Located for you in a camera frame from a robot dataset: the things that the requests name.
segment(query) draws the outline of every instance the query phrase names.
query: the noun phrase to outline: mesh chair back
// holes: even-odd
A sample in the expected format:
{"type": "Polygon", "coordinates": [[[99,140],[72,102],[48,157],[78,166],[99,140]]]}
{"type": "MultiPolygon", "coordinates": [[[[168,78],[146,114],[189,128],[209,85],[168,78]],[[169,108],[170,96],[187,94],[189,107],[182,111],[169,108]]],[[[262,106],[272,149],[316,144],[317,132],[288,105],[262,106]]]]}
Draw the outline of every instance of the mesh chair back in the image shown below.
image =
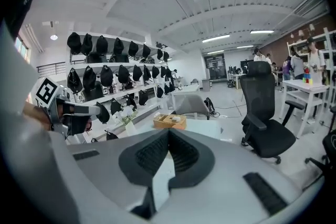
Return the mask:
{"type": "MultiPolygon", "coordinates": [[[[240,77],[247,113],[252,113],[261,121],[266,121],[274,116],[275,80],[268,62],[258,61],[248,63],[248,74],[240,77]]],[[[246,118],[242,122],[248,125],[246,118]]]]}
{"type": "Polygon", "coordinates": [[[175,110],[177,115],[187,113],[199,113],[208,115],[209,110],[204,104],[202,98],[197,94],[186,94],[182,101],[182,104],[175,110]]]}

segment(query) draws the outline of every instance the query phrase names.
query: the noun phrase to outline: brick wall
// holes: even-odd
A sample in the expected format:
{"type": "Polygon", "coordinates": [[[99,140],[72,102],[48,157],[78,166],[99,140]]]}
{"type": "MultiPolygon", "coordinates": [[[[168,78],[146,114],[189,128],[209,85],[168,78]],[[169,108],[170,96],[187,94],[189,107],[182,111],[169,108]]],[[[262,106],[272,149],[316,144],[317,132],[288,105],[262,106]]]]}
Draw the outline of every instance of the brick wall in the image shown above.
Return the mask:
{"type": "MultiPolygon", "coordinates": [[[[323,34],[323,28],[328,28],[328,31],[332,31],[336,29],[336,24],[334,19],[330,15],[324,15],[309,24],[313,24],[315,27],[315,31],[312,34],[313,36],[323,34]]],[[[288,48],[287,42],[293,43],[299,40],[299,30],[303,31],[304,39],[309,37],[309,24],[303,25],[298,29],[288,33],[287,35],[279,38],[278,40],[262,47],[260,50],[262,54],[266,56],[266,54],[271,54],[271,60],[277,64],[277,66],[282,66],[282,63],[288,57],[288,48]]]]}

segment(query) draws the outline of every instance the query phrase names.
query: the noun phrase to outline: window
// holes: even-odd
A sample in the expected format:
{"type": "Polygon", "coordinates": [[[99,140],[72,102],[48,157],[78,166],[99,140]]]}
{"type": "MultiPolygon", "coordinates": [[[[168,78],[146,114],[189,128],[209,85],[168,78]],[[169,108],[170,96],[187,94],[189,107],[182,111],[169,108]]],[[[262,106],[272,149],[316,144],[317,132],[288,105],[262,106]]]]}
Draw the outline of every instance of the window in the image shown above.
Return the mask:
{"type": "Polygon", "coordinates": [[[15,40],[15,48],[17,49],[18,52],[22,55],[22,57],[28,61],[28,48],[26,45],[23,43],[20,37],[17,37],[15,40]]]}

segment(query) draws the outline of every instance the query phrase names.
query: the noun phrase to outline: wooden box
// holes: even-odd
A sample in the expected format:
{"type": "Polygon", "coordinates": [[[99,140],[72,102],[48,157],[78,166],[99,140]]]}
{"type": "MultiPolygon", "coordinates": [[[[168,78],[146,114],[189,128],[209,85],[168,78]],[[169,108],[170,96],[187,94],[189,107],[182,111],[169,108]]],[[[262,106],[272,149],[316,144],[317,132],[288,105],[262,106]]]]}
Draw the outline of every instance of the wooden box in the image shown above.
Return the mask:
{"type": "Polygon", "coordinates": [[[181,115],[164,115],[160,114],[153,120],[155,128],[176,128],[185,129],[187,127],[187,117],[181,115]],[[179,122],[173,121],[173,118],[178,116],[181,118],[179,122]]]}

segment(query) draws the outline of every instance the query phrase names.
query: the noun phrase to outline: white sleeve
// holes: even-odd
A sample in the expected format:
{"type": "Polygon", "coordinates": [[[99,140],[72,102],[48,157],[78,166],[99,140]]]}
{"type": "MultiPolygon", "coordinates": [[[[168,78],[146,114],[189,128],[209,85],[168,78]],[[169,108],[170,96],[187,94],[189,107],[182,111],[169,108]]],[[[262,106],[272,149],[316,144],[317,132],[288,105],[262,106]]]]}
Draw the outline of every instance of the white sleeve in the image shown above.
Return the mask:
{"type": "Polygon", "coordinates": [[[326,61],[324,60],[324,54],[320,50],[319,50],[319,55],[320,55],[320,65],[321,66],[325,66],[326,65],[326,63],[325,63],[326,61]]]}

